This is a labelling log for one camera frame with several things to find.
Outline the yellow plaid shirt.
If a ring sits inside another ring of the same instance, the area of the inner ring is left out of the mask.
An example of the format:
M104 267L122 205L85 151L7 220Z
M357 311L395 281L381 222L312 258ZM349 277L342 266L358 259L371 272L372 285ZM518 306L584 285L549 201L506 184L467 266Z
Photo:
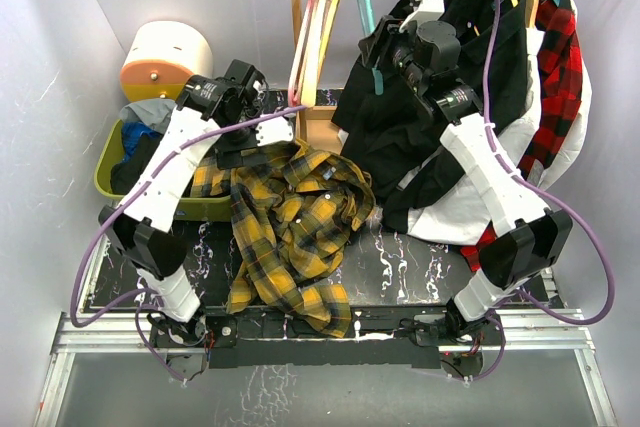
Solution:
M232 169L200 162L192 198L227 196L241 255L226 310L255 300L332 337L346 335L348 295L325 278L341 266L350 237L376 207L370 175L353 161L297 140L262 149L266 161Z

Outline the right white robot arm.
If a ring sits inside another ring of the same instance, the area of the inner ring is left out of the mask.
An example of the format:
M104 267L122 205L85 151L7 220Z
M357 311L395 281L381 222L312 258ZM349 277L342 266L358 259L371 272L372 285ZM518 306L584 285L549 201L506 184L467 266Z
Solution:
M479 97L458 76L461 46L452 25L412 20L404 27L385 16L359 48L366 67L394 70L404 80L422 123L439 133L490 215L496 240L480 250L479 269L430 327L433 334L469 343L487 324L490 309L556 263L573 222L521 185L507 166Z

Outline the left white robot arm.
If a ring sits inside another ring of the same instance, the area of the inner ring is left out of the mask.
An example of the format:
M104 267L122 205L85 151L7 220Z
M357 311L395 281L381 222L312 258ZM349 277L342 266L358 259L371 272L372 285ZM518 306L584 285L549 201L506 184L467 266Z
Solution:
M200 343L207 323L184 269L186 244L170 232L175 212L207 156L221 170L252 167L266 163L268 146L293 141L286 115L261 111L267 89L265 76L240 60L222 77L192 76L139 180L116 208L99 215L109 240L160 304L152 324L179 344Z

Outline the pink plastic hanger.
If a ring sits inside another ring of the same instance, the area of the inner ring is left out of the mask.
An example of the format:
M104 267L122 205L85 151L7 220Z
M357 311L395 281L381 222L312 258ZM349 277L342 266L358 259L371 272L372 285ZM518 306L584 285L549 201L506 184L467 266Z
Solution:
M320 73L320 38L322 14L326 0L292 0L294 12L295 52L288 82L291 105L311 108L316 104Z

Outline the black hanging shirt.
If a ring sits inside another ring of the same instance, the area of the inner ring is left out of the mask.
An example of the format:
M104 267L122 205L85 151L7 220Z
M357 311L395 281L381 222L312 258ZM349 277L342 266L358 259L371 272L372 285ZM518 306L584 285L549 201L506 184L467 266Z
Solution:
M408 214L434 204L465 174L418 116L404 80L384 74L381 95L360 61L351 69L332 121L346 135L341 154L373 179L383 223L408 234Z

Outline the red plaid hanging shirt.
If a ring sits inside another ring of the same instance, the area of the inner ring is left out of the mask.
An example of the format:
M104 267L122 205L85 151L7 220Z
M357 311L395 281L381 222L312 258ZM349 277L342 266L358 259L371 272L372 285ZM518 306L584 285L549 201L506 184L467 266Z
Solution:
M573 0L539 0L533 28L525 0L445 3L462 44L461 77L490 94L495 133L522 177L548 189L579 155L591 105Z

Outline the olive green laundry bin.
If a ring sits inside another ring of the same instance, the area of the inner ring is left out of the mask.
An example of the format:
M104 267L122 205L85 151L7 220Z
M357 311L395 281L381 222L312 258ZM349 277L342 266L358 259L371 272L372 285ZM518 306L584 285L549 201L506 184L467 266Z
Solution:
M94 184L98 192L115 202L119 202L126 195L113 194L110 186L111 169L124 157L121 142L121 127L123 124L121 120L117 120L112 127L94 174ZM217 197L194 198L188 197L190 193L191 183L188 183L174 213L176 221L230 221L231 200L229 196L218 195Z

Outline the grey garment in bin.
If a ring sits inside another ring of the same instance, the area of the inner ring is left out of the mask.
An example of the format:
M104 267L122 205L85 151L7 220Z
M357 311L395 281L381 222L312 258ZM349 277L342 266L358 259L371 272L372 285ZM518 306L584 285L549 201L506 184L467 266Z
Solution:
M152 98L125 105L119 112L123 123L141 122L151 130L164 134L169 126L176 102L169 98Z

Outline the blue garment in bin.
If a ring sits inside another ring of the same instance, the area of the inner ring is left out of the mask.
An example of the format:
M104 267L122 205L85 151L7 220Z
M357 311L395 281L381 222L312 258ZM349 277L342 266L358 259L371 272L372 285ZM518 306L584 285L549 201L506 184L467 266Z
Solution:
M125 122L121 127L121 142L124 150L123 161L129 161L142 137L159 138L161 134L143 122Z

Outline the cream round drawer box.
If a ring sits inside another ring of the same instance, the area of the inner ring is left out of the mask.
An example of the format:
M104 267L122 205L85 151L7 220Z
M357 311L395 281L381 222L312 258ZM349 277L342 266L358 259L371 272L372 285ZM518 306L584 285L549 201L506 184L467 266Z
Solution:
M198 30L176 21L152 21L137 30L120 84L130 102L175 100L192 76L209 77L213 70L212 49Z

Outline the white quilted jacket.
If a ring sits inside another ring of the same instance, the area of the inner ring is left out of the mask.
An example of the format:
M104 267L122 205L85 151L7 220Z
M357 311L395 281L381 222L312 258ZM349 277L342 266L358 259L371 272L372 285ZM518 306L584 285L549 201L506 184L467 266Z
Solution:
M521 175L546 190L578 157L586 136L592 88L576 33L573 0L540 3L541 29L527 28L525 97L519 118L497 135L502 151ZM434 204L411 209L408 234L461 246L495 236L486 232L490 214L472 181L464 175Z

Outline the aluminium table frame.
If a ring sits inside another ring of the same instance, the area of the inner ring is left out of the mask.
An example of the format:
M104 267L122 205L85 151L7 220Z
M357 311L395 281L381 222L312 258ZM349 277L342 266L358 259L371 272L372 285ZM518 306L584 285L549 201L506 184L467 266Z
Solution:
M220 309L239 267L226 223L183 222L187 272ZM467 281L464 260L370 223L332 275L353 306L441 306ZM146 320L125 302L87 328L63 317L39 426L613 426L589 331L522 302L499 312L499 347L437 369L259 365L210 369L195 352L152 356Z

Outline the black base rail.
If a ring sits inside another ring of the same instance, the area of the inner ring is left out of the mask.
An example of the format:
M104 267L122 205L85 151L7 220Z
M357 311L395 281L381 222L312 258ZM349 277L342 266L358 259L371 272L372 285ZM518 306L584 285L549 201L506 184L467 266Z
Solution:
M487 319L448 329L443 306L354 306L346 334L332 337L306 321L265 306L235 315L209 309L194 321L190 339L170 336L170 321L150 315L151 343L170 354L203 355L210 369L259 365L405 365L437 369L443 360L476 358L499 347L502 335Z

